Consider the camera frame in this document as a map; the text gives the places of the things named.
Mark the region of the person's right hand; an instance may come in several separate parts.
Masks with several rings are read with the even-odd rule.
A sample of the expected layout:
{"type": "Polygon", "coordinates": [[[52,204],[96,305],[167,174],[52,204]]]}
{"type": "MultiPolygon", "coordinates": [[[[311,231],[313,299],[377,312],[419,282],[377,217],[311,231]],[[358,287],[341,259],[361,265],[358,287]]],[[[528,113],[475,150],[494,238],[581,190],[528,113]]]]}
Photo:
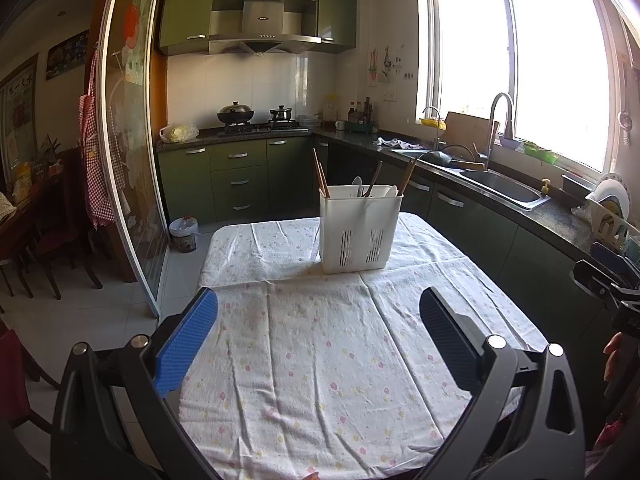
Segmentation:
{"type": "Polygon", "coordinates": [[[616,333],[603,349],[603,353],[608,357],[605,364],[603,380],[612,382],[616,370],[618,357],[620,356],[620,347],[622,346],[624,335],[621,332],[616,333]]]}

